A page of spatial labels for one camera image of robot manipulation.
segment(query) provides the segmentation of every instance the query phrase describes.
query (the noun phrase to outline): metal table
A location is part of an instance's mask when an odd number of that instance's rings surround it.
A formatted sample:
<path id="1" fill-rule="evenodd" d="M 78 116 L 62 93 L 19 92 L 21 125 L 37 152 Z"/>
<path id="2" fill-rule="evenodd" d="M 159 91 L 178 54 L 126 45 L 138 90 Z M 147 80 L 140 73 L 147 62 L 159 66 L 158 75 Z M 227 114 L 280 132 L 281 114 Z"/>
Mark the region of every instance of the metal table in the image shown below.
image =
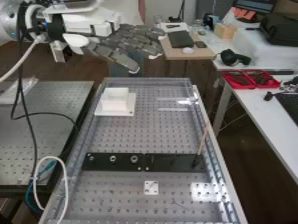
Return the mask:
<path id="1" fill-rule="evenodd" d="M 132 117 L 95 117 L 104 87 L 136 93 Z M 106 79 L 95 94 L 66 169 L 69 207 L 62 224 L 247 223 L 210 130 L 199 172 L 85 171 L 89 153 L 194 155 L 207 121 L 188 79 Z M 143 193 L 158 182 L 158 195 Z M 63 180 L 55 186 L 39 223 L 54 224 L 63 206 Z"/>
<path id="2" fill-rule="evenodd" d="M 5 89 L 10 83 L 1 83 Z M 29 113 L 55 112 L 67 115 L 74 121 L 82 111 L 93 82 L 38 82 L 26 95 Z M 10 120 L 10 106 L 0 106 L 0 193 L 21 192 L 27 184 L 33 165 L 31 137 L 25 119 Z M 15 115 L 23 115 L 21 104 Z M 35 134 L 38 159 L 57 156 L 66 145 L 73 130 L 71 122 L 58 116 L 30 117 Z M 46 186 L 50 178 L 39 183 Z"/>

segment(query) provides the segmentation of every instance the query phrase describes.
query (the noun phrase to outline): black cable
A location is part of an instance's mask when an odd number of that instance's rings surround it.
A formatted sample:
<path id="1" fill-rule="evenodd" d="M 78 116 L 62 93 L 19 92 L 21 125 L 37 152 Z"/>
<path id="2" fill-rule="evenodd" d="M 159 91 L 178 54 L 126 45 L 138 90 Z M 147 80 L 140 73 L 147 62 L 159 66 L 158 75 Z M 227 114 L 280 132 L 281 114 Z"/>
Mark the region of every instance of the black cable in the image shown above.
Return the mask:
<path id="1" fill-rule="evenodd" d="M 27 114 L 27 116 L 34 116 L 34 115 L 54 115 L 54 116 L 63 117 L 63 118 L 66 118 L 71 122 L 73 127 L 77 129 L 74 120 L 70 117 L 67 117 L 66 115 L 63 115 L 63 114 L 54 113 L 54 112 L 37 112 L 37 113 L 29 113 Z M 21 115 L 18 117 L 14 117 L 13 120 L 18 120 L 18 119 L 21 119 L 23 117 L 25 117 L 25 115 Z"/>
<path id="2" fill-rule="evenodd" d="M 183 11 L 184 11 L 184 0 L 182 0 L 179 15 L 178 15 L 178 18 L 180 18 L 182 21 L 183 21 Z"/>
<path id="3" fill-rule="evenodd" d="M 19 26 L 18 26 L 19 22 L 17 21 L 17 47 L 18 47 L 18 60 L 22 57 L 22 42 L 23 42 L 23 34 L 21 34 L 19 32 Z M 75 122 L 73 121 L 73 119 L 70 117 L 67 117 L 63 114 L 59 113 L 54 113 L 54 112 L 39 112 L 39 113 L 27 113 L 27 108 L 26 108 L 26 102 L 25 102 L 25 96 L 23 96 L 23 90 L 22 90 L 22 65 L 19 65 L 18 69 L 17 69 L 17 73 L 18 73 L 18 78 L 17 78 L 17 91 L 15 91 L 15 97 L 14 97 L 14 102 L 13 102 L 13 106 L 11 106 L 11 110 L 10 110 L 10 119 L 11 120 L 18 120 L 21 118 L 26 119 L 26 123 L 29 126 L 29 132 L 30 132 L 30 136 L 31 136 L 31 142 L 33 142 L 33 167 L 31 167 L 31 171 L 30 171 L 30 180 L 27 181 L 27 186 L 26 188 L 30 186 L 31 183 L 31 178 L 33 178 L 33 174 L 34 174 L 34 170 L 35 170 L 35 164 L 37 164 L 37 156 L 38 156 L 38 148 L 37 148 L 37 141 L 35 141 L 35 136 L 34 136 L 34 130 L 33 130 L 33 126 L 30 123 L 30 116 L 33 115 L 54 115 L 54 116 L 61 116 L 63 118 L 66 118 L 71 124 L 73 127 L 75 128 L 75 132 L 78 131 L 78 128 L 75 126 Z M 17 102 L 21 96 L 21 104 L 22 104 L 22 108 L 23 108 L 23 112 L 25 114 L 14 117 L 14 111 L 15 111 L 15 106 L 17 106 Z M 67 150 L 63 150 L 63 152 L 61 152 L 59 154 L 59 158 L 63 157 L 63 154 L 67 153 Z"/>
<path id="4" fill-rule="evenodd" d="M 17 42 L 18 42 L 18 59 L 22 57 L 22 41 L 23 41 L 23 35 L 19 34 L 19 29 L 17 27 Z M 30 118 L 29 118 L 29 113 L 27 113 L 27 108 L 26 108 L 26 103 L 25 103 L 25 96 L 23 96 L 23 90 L 22 90 L 22 65 L 18 67 L 18 80 L 17 80 L 17 93 L 15 93 L 15 98 L 13 102 L 13 111 L 10 113 L 11 119 L 13 119 L 13 113 L 15 109 L 15 104 L 18 101 L 18 97 L 21 95 L 21 104 L 22 104 L 22 109 L 25 112 L 25 118 L 26 118 L 26 123 L 29 126 L 29 132 L 30 132 L 30 137 L 31 137 L 31 142 L 33 142 L 33 150 L 34 150 L 34 157 L 33 157 L 33 167 L 31 167 L 31 172 L 30 172 L 30 177 L 33 177 L 34 174 L 34 168 L 37 164 L 37 142 L 35 142 L 35 136 L 34 136 L 34 131 L 30 123 Z"/>

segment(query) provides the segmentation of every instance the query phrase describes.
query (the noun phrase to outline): white foam block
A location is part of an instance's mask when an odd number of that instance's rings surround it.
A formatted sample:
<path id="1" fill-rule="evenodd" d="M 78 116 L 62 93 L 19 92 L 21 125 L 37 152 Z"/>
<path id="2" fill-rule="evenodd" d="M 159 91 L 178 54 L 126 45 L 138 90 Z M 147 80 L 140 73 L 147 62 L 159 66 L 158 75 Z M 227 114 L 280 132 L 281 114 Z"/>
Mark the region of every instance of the white foam block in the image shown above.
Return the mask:
<path id="1" fill-rule="evenodd" d="M 95 116 L 132 116 L 136 94 L 128 93 L 127 88 L 106 88 L 97 108 Z"/>

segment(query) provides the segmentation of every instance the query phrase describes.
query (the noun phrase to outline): screw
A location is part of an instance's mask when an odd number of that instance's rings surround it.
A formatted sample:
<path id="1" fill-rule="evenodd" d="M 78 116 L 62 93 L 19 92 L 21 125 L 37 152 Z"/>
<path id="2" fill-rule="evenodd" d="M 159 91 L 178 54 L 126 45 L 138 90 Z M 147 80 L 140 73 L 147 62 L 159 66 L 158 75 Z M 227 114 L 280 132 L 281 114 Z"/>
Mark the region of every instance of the screw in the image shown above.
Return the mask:
<path id="1" fill-rule="evenodd" d="M 115 156 L 110 156 L 110 157 L 108 157 L 108 161 L 110 161 L 111 163 L 114 163 L 115 160 L 116 160 L 116 157 L 115 157 Z"/>
<path id="2" fill-rule="evenodd" d="M 134 155 L 130 157 L 130 162 L 135 164 L 138 162 L 138 157 Z"/>

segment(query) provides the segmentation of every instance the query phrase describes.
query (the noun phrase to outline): white cable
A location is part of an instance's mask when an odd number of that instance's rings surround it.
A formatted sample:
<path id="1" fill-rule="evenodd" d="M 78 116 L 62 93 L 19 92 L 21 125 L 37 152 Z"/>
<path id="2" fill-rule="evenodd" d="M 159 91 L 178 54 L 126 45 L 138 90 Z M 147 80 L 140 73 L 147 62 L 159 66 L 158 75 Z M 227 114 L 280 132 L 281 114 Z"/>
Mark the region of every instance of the white cable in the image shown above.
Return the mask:
<path id="1" fill-rule="evenodd" d="M 1 83 L 2 81 L 5 81 L 5 80 L 9 78 L 9 76 L 14 73 L 14 71 L 18 69 L 18 67 L 19 67 L 21 64 L 23 63 L 25 59 L 27 58 L 27 56 L 29 56 L 29 54 L 30 54 L 30 52 L 31 52 L 34 46 L 35 46 L 39 42 L 41 42 L 41 37 L 39 37 L 39 38 L 37 37 L 35 40 L 34 40 L 34 42 L 31 43 L 30 47 L 27 48 L 25 54 L 22 55 L 21 59 L 18 60 L 18 62 L 14 64 L 14 66 L 13 66 L 11 69 L 6 72 L 6 74 L 1 76 L 1 78 L 0 78 L 0 83 Z"/>
<path id="2" fill-rule="evenodd" d="M 246 113 L 242 114 L 238 118 L 235 118 L 228 124 L 224 125 L 224 127 L 219 130 L 222 131 L 230 124 L 232 124 L 235 121 L 238 121 L 244 115 L 247 115 Z"/>
<path id="3" fill-rule="evenodd" d="M 51 160 L 57 160 L 62 166 L 62 173 L 63 173 L 63 184 L 65 184 L 65 205 L 63 205 L 63 208 L 62 208 L 62 213 L 61 213 L 61 216 L 58 218 L 58 221 L 57 221 L 57 224 L 61 223 L 62 219 L 63 219 L 63 216 L 65 216 L 65 213 L 66 213 L 66 210 L 67 210 L 67 172 L 66 172 L 66 167 L 65 167 L 65 164 L 62 162 L 62 160 L 55 157 L 55 156 L 46 156 L 43 157 L 38 163 L 37 163 L 37 166 L 35 166 L 35 169 L 34 169 L 34 176 L 33 176 L 33 194 L 34 194 L 34 200 L 35 200 L 35 204 L 38 206 L 38 208 L 41 210 L 43 210 L 43 207 L 41 206 L 39 204 L 39 200 L 38 200 L 38 197 L 37 197 L 37 190 L 35 190 L 35 181 L 37 181 L 37 175 L 38 175 L 38 168 L 39 168 L 39 165 L 41 163 L 46 160 L 46 159 L 51 159 Z"/>

